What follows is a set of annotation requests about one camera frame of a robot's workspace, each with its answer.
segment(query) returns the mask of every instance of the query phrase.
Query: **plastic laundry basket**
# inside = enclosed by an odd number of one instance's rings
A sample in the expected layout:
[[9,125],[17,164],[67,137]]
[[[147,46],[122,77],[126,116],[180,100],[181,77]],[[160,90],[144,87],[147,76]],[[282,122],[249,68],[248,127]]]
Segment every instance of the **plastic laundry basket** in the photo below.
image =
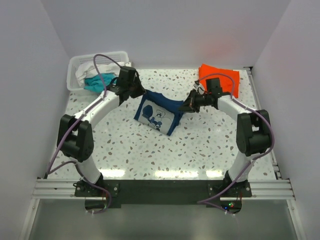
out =
[[[117,62],[125,62],[125,63],[129,62],[128,54],[125,51],[102,52],[101,54],[107,55],[108,57],[114,59]],[[68,73],[66,76],[66,87],[70,91],[84,90],[83,87],[79,86],[79,83],[76,78],[76,71],[81,64],[89,61],[93,61],[95,55],[96,54],[74,56],[73,58],[70,59],[69,66],[68,66]],[[112,63],[112,61],[102,56],[97,56],[95,60],[97,64]]]

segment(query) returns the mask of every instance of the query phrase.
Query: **terrazzo surface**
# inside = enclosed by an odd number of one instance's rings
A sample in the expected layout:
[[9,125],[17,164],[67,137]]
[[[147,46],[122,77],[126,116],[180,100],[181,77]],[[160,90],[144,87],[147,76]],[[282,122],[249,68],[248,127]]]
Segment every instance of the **terrazzo surface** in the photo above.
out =
[[[172,100],[185,100],[198,79],[197,69],[138,69],[145,89]],[[256,107],[248,74],[240,70],[239,100]],[[74,115],[97,97],[89,91],[71,92],[66,113]],[[93,158],[106,179],[223,179],[238,148],[236,122],[213,107],[186,113],[171,136],[134,120],[141,97],[128,99],[111,111],[93,130]],[[67,161],[60,152],[53,168]],[[78,179],[66,165],[49,179]],[[259,159],[249,180],[275,180],[272,157]]]

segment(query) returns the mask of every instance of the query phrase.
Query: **orange cloth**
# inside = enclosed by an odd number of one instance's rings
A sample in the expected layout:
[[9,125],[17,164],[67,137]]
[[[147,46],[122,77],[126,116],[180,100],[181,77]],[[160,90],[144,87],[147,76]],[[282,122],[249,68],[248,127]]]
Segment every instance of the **orange cloth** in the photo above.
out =
[[[202,66],[199,67],[199,79],[201,79],[209,74],[225,74],[225,75],[228,75],[229,77],[233,78],[234,83],[235,83],[233,95],[235,98],[238,98],[238,96],[239,96],[239,82],[240,82],[240,75],[239,75],[238,71],[216,68],[214,66],[202,64]],[[220,85],[222,87],[223,92],[231,93],[232,81],[229,78],[227,78],[226,76],[221,76],[221,75],[209,76],[209,77],[206,77],[205,79],[202,79],[199,83],[202,84],[204,86],[204,89],[207,91],[206,80],[207,79],[214,79],[214,78],[220,79]]]

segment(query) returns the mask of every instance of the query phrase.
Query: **gray floor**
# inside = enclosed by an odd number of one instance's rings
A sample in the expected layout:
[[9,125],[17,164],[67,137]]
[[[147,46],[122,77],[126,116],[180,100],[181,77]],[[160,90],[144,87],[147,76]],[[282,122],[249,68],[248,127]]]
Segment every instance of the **gray floor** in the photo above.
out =
[[124,205],[92,217],[82,200],[43,200],[31,240],[295,240],[286,201],[247,200],[236,219],[199,205]]

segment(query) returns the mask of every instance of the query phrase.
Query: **table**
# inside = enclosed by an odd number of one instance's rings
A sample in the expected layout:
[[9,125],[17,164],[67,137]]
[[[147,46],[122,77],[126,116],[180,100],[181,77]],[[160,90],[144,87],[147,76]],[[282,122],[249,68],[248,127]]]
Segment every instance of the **table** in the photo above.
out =
[[[138,69],[145,89],[172,100],[185,100],[198,79],[197,69]],[[256,108],[246,70],[239,70],[239,100]],[[71,92],[66,113],[83,110],[97,95]],[[141,97],[128,99],[110,112],[93,130],[93,158],[104,178],[127,180],[218,180],[233,164],[238,152],[236,122],[213,107],[186,113],[171,136],[134,120]],[[60,152],[53,168],[67,161]],[[71,164],[48,179],[78,179]],[[272,156],[259,159],[249,180],[275,180]]]

